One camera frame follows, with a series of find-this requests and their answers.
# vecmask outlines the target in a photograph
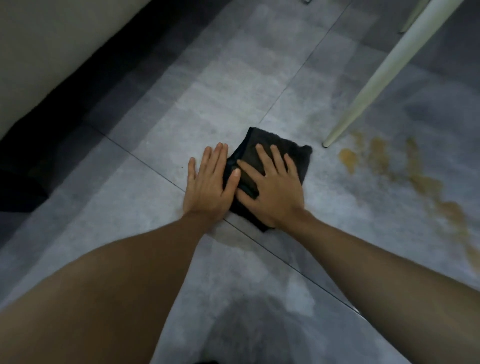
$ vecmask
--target white chair leg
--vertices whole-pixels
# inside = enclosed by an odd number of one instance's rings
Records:
[[[422,14],[422,12],[425,10],[429,2],[430,0],[419,0],[419,2],[417,2],[417,5],[415,5],[412,12],[408,16],[407,21],[405,22],[403,27],[400,29],[400,33],[404,33],[410,29],[413,22],[418,18],[420,14]]]
[[[325,148],[330,146],[363,113],[462,2],[463,0],[430,1],[417,21],[400,39],[342,115],[338,124],[323,142]]]

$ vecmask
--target forearm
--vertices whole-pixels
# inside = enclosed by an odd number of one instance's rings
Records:
[[[285,230],[303,244],[362,315],[414,363],[480,357],[480,293],[316,220]]]
[[[68,264],[0,314],[0,361],[149,362],[210,226],[188,214]]]

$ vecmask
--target hand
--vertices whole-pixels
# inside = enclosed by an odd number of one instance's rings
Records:
[[[235,169],[223,189],[223,172],[227,163],[228,145],[218,143],[212,153],[205,148],[198,174],[195,158],[188,162],[188,183],[183,199],[183,213],[204,213],[212,223],[220,221],[233,201],[240,180],[240,170]]]
[[[237,198],[265,225],[284,229],[305,206],[297,167],[293,159],[285,154],[288,171],[285,169],[277,146],[270,146],[275,164],[260,144],[255,148],[264,165],[265,176],[242,160],[238,160],[237,164],[257,184],[259,195],[253,200],[237,189]]]

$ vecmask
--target gray tile floor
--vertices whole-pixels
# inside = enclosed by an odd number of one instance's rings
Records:
[[[97,246],[177,218],[188,158],[218,141],[235,148],[252,125],[313,146],[304,189],[318,218],[480,288],[473,2],[321,147],[414,2],[232,0],[210,21],[218,4],[206,1],[187,12],[63,141],[50,199],[0,215],[3,304]],[[462,29],[473,51],[458,46],[457,59],[444,44]],[[357,155],[353,173],[342,150]],[[420,165],[415,176],[443,186],[436,198],[410,182]],[[199,244],[153,362],[200,359],[405,362],[297,242],[232,214]]]

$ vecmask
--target black cloth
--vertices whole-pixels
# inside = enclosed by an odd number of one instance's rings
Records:
[[[258,128],[249,128],[245,139],[239,147],[233,152],[230,158],[227,159],[227,165],[225,166],[225,172],[223,174],[223,185],[225,187],[230,174],[235,168],[238,168],[237,160],[241,159],[261,174],[265,175],[264,166],[260,158],[258,157],[257,150],[255,146],[261,144],[268,156],[273,159],[272,152],[270,151],[270,146],[272,144],[276,145],[280,150],[280,154],[283,156],[285,153],[293,159],[295,165],[297,166],[297,171],[299,174],[300,182],[303,183],[305,175],[307,174],[308,165],[310,163],[310,155],[312,154],[311,146],[299,146],[297,143],[294,143],[290,140],[280,138],[278,135],[266,132],[265,130]],[[258,197],[258,189],[255,182],[244,172],[241,172],[239,188],[242,189],[248,196],[253,199]],[[230,211],[235,214],[246,218],[253,225],[258,227],[261,231],[266,231],[269,229],[268,226],[264,225],[259,219],[257,219],[239,200],[235,197],[233,199],[232,206]]]

